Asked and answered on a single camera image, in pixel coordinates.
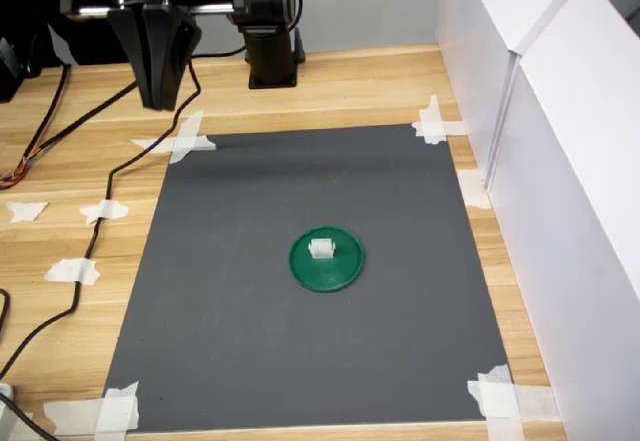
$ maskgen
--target wooden table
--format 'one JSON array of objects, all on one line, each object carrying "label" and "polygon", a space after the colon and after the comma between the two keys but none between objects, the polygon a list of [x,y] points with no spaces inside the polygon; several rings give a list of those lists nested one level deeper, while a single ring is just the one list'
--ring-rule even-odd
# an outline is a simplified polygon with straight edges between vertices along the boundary
[{"label": "wooden table", "polygon": [[[347,126],[405,124],[439,98],[445,121],[460,119],[437,46],[414,46],[310,55],[297,89],[249,91],[242,59],[195,63],[202,95],[185,116],[204,109],[201,133],[242,133]],[[0,105],[0,171],[13,167],[46,112],[60,77],[51,69],[24,83]],[[73,68],[48,134],[54,134],[132,81],[129,66]],[[188,73],[180,99],[193,91]],[[83,257],[92,226],[79,213],[104,198],[108,172],[140,150],[131,139],[158,137],[171,113],[143,110],[137,92],[89,121],[37,161],[19,186],[0,193],[0,286],[12,294],[0,345],[4,365],[36,325],[66,309],[73,287],[43,279],[62,258]],[[476,164],[466,137],[449,138],[457,169]],[[43,403],[99,398],[142,256],[169,155],[152,155],[118,178],[115,199],[129,206],[126,218],[105,222],[94,259],[101,277],[85,287],[77,312],[42,332],[7,378],[17,401],[51,430]],[[48,201],[36,222],[9,224],[5,202]],[[468,208],[491,299],[514,381],[548,385],[527,312],[492,210]],[[559,423],[525,426],[527,439],[563,440]],[[136,435],[144,439],[487,439],[486,423],[443,423],[259,430],[190,435]]]}]

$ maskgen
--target masking tape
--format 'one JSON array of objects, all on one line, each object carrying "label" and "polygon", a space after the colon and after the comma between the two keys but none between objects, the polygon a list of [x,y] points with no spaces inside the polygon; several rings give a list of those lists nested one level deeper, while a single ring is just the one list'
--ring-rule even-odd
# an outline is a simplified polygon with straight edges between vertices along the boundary
[{"label": "masking tape", "polygon": [[[9,436],[9,441],[38,441],[40,436],[36,434],[29,426],[24,424],[18,417],[11,413],[14,416],[14,427],[13,431],[11,431],[11,436]],[[27,418],[33,419],[32,413],[25,413]]]},{"label": "masking tape", "polygon": [[460,191],[466,206],[491,209],[491,201],[484,188],[482,175],[477,169],[461,169],[457,172]]},{"label": "masking tape", "polygon": [[[169,164],[174,164],[184,159],[191,151],[215,151],[215,143],[209,141],[206,136],[198,136],[203,116],[204,111],[202,110],[193,114],[182,123],[177,137],[163,140],[158,146],[153,148],[150,153],[171,153]],[[155,141],[155,139],[133,139],[131,142],[141,148],[147,149]]]},{"label": "masking tape", "polygon": [[416,130],[416,137],[423,137],[427,144],[438,144],[447,140],[447,136],[466,136],[466,125],[463,121],[442,121],[440,104],[437,96],[431,96],[429,107],[420,111],[420,121],[411,126]]},{"label": "masking tape", "polygon": [[467,382],[467,389],[487,419],[491,441],[523,441],[523,421],[561,421],[553,390],[513,384],[507,365],[478,374],[477,381]]},{"label": "masking tape", "polygon": [[104,398],[45,403],[44,413],[56,436],[95,436],[96,441],[122,441],[138,428],[138,383],[109,389]]},{"label": "masking tape", "polygon": [[100,204],[85,206],[80,209],[80,213],[87,217],[87,225],[95,223],[98,218],[119,219],[129,214],[129,208],[123,206],[118,201],[103,199]]},{"label": "masking tape", "polygon": [[7,208],[13,212],[10,223],[35,221],[49,203],[13,203],[7,202]]},{"label": "masking tape", "polygon": [[96,271],[96,262],[86,258],[63,259],[54,264],[45,274],[46,281],[57,283],[75,283],[93,286],[100,273]]}]

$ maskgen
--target green lid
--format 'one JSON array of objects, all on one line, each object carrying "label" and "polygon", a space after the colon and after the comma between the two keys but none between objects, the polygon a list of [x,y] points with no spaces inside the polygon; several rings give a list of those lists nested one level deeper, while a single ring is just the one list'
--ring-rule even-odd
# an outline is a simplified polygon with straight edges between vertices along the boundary
[{"label": "green lid", "polygon": [[[331,239],[336,246],[331,259],[313,259],[309,252],[312,239]],[[364,263],[358,238],[348,231],[331,226],[307,231],[291,246],[289,267],[303,287],[318,293],[340,291],[353,283]]]}]

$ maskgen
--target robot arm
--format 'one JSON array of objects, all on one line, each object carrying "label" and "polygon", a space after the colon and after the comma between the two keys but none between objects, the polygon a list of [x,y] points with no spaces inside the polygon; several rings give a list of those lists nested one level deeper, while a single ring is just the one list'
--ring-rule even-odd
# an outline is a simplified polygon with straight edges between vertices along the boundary
[{"label": "robot arm", "polygon": [[106,17],[133,68],[142,104],[173,110],[185,68],[201,38],[193,14],[225,14],[245,39],[252,89],[293,87],[304,62],[292,49],[294,0],[60,0],[75,19]]}]

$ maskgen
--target wire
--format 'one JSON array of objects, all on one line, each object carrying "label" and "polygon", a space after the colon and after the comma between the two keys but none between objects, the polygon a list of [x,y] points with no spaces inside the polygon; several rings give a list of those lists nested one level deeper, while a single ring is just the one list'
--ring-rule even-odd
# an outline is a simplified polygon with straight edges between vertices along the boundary
[{"label": "wire", "polygon": [[291,23],[291,26],[289,26],[289,31],[293,31],[298,27],[298,24],[300,24],[300,19],[302,19],[303,7],[304,7],[304,0],[298,0],[298,13],[296,14],[296,18],[293,20],[293,23]]},{"label": "wire", "polygon": [[228,58],[229,56],[235,56],[236,54],[240,54],[247,49],[246,46],[242,46],[241,48],[235,49],[233,51],[229,51],[227,53],[201,53],[194,54],[192,59],[201,59],[201,58]]},{"label": "wire", "polygon": [[60,441],[55,436],[47,433],[44,429],[38,426],[34,421],[32,421],[29,416],[27,416],[24,411],[22,411],[13,401],[11,401],[7,396],[0,393],[0,401],[7,405],[7,407],[14,412],[20,420],[29,426],[33,431],[35,431],[40,437],[46,439],[47,441]]},{"label": "wire", "polygon": [[2,294],[2,297],[4,298],[4,302],[2,303],[2,314],[0,314],[0,334],[2,334],[4,320],[7,319],[7,315],[9,314],[9,307],[11,306],[11,296],[2,288],[0,288],[0,294]]},{"label": "wire", "polygon": [[47,111],[47,114],[45,114],[44,119],[40,123],[40,126],[38,127],[38,130],[36,131],[36,133],[33,135],[33,138],[31,139],[31,142],[27,146],[27,149],[24,150],[24,154],[22,155],[23,159],[29,156],[29,154],[31,154],[31,151],[33,150],[36,143],[40,139],[40,136],[42,136],[42,133],[44,132],[47,125],[49,124],[49,121],[53,116],[53,112],[56,110],[58,106],[58,102],[60,101],[60,96],[62,95],[62,91],[67,82],[69,71],[71,71],[70,65],[65,64],[62,66],[62,76],[60,76],[60,83],[58,83],[58,89],[56,90],[56,94],[53,96],[53,101],[51,101],[51,106],[49,106],[49,111]]},{"label": "wire", "polygon": [[[127,162],[125,162],[125,163],[123,163],[123,164],[121,164],[121,165],[119,165],[119,166],[117,166],[117,167],[115,167],[114,169],[111,170],[111,172],[109,173],[108,181],[107,181],[107,189],[106,189],[106,195],[105,195],[106,199],[111,199],[111,197],[112,197],[112,194],[113,194],[113,180],[115,178],[115,175],[118,174],[120,171],[128,168],[132,164],[136,163],[140,159],[142,159],[144,156],[149,154],[156,146],[158,146],[160,143],[162,143],[162,141],[164,141],[169,135],[171,135],[171,133],[173,133],[175,131],[175,129],[176,129],[177,125],[178,125],[178,120],[180,119],[180,115],[182,114],[182,112],[186,109],[187,106],[189,106],[189,104],[191,104],[191,102],[194,99],[196,99],[198,96],[200,96],[200,93],[202,93],[202,87],[200,86],[200,82],[198,81],[198,76],[196,75],[195,69],[193,68],[193,63],[191,61],[189,61],[189,72],[191,73],[191,78],[193,79],[193,83],[196,86],[196,90],[191,94],[191,96],[189,96],[180,105],[180,107],[178,108],[178,110],[176,111],[176,113],[175,113],[175,115],[173,117],[173,122],[171,123],[171,126],[169,127],[169,129],[167,129],[164,132],[164,134],[162,134],[162,136],[160,136],[149,147],[147,147],[146,149],[141,151],[139,154],[137,154],[136,156],[131,158],[129,161],[127,161]],[[84,257],[86,259],[90,259],[91,255],[93,254],[93,250],[95,248],[96,241],[98,240],[98,235],[100,234],[100,228],[102,226],[103,221],[104,221],[104,218],[98,218],[98,220],[96,221],[96,224],[95,224],[95,226],[93,228],[93,235],[91,236],[91,241],[89,242],[89,246],[87,247],[87,250],[86,250],[85,255],[84,255]],[[61,312],[60,314],[58,314],[58,315],[48,319],[44,323],[42,323],[40,326],[38,326],[33,331],[31,331],[31,333],[29,333],[29,335],[22,341],[22,343],[20,343],[20,346],[18,346],[18,349],[16,349],[16,351],[13,353],[11,358],[9,358],[9,361],[7,361],[7,364],[4,366],[2,371],[0,371],[0,380],[2,380],[6,376],[6,374],[9,372],[9,370],[11,369],[11,367],[13,366],[15,361],[18,359],[18,357],[22,353],[22,351],[24,351],[24,349],[27,347],[27,345],[31,342],[31,340],[34,337],[36,337],[38,335],[38,333],[40,333],[47,326],[50,326],[51,324],[55,323],[56,321],[64,318],[65,316],[68,316],[68,315],[70,315],[70,314],[72,314],[72,313],[74,313],[76,311],[76,309],[78,308],[78,304],[80,302],[81,287],[82,287],[82,284],[79,281],[76,281],[75,282],[75,286],[74,286],[74,291],[73,291],[73,300],[71,302],[71,307],[69,309]],[[9,309],[9,304],[10,304],[10,299],[11,298],[9,296],[9,293],[7,293],[5,290],[0,290],[0,293],[5,298],[3,309],[2,309],[2,314],[0,315],[0,333],[1,333],[2,332],[2,325],[4,324],[4,320],[5,320],[5,318],[7,316],[7,313],[8,313],[8,309]],[[35,424],[33,421],[31,421],[24,414],[24,412],[22,410],[20,410],[20,408],[18,408],[18,406],[16,406],[9,398],[4,396],[2,393],[0,393],[0,401],[2,401],[4,404],[6,404],[9,407],[9,409],[11,409],[11,411],[13,411],[22,421],[25,422],[25,424],[27,424],[27,426],[29,426],[37,434],[39,434],[40,436],[42,436],[46,440],[58,441],[57,438],[55,438],[52,435],[48,434],[46,431],[44,431],[42,428],[40,428],[37,424]]]},{"label": "wire", "polygon": [[16,168],[9,174],[0,175],[0,190],[12,188],[16,184],[18,184],[20,181],[22,181],[24,177],[27,175],[28,157],[31,154],[33,147],[36,145],[36,143],[38,142],[38,140],[46,130],[49,122],[51,121],[53,113],[58,107],[58,103],[60,101],[60,97],[62,96],[64,87],[67,83],[67,78],[69,77],[70,71],[71,71],[71,66],[69,66],[68,64],[64,64],[62,66],[62,75],[60,76],[60,82],[58,83],[56,94],[54,95],[53,100],[49,105],[47,114],[45,114],[44,118],[40,122],[40,126],[38,126],[38,129],[36,130],[35,134],[31,138],[31,141],[27,145],[27,148],[24,150],[24,154],[22,155],[22,158],[20,159],[20,162],[18,163]]},{"label": "wire", "polygon": [[13,172],[11,174],[6,175],[6,176],[0,176],[0,191],[1,190],[6,190],[6,189],[9,189],[9,188],[13,188],[18,183],[20,183],[20,181],[22,181],[27,176],[27,173],[29,172],[29,169],[31,168],[31,164],[32,164],[33,160],[36,158],[36,156],[41,154],[47,148],[50,148],[51,146],[55,145],[59,141],[61,141],[64,138],[66,138],[69,134],[71,134],[73,131],[78,129],[80,126],[82,126],[88,120],[90,120],[91,118],[93,118],[98,113],[104,111],[106,108],[108,108],[112,104],[116,103],[117,101],[119,101],[120,99],[125,97],[127,94],[129,94],[131,91],[133,91],[138,86],[137,83],[134,81],[133,83],[128,85],[126,88],[121,89],[116,94],[114,94],[109,99],[107,99],[105,102],[103,102],[102,104],[96,106],[91,111],[89,111],[85,115],[83,115],[80,118],[78,118],[76,121],[74,121],[69,126],[64,128],[58,134],[56,134],[55,136],[52,136],[51,138],[47,139],[38,148],[33,150],[33,147],[36,145],[38,139],[40,138],[40,136],[44,132],[45,127],[47,126],[47,124],[49,123],[51,117],[53,116],[55,108],[56,108],[56,106],[57,106],[57,104],[58,104],[58,102],[60,100],[61,95],[62,95],[63,87],[66,84],[66,80],[67,80],[68,73],[69,73],[70,69],[71,69],[71,67],[68,66],[68,65],[63,67],[62,77],[60,78],[60,84],[58,85],[58,90],[56,91],[56,94],[55,94],[55,96],[53,98],[53,101],[51,103],[49,111],[47,112],[46,116],[42,120],[42,123],[40,123],[40,126],[38,127],[38,130],[36,131],[36,133],[33,135],[33,138],[31,138],[31,142],[29,143],[29,146],[27,146],[27,149],[25,149],[25,152],[24,152],[24,154],[22,156],[22,159],[18,163],[18,166],[13,170]]},{"label": "wire", "polygon": [[[298,12],[296,13],[296,17],[293,20],[293,23],[287,28],[287,31],[291,32],[298,27],[300,24],[300,19],[302,19],[302,8],[304,7],[304,0],[298,0]],[[234,49],[233,51],[228,51],[226,53],[201,53],[194,54],[192,59],[202,59],[202,58],[228,58],[229,56],[235,56],[236,54],[240,54],[246,51],[247,46],[244,45],[238,49]]]}]

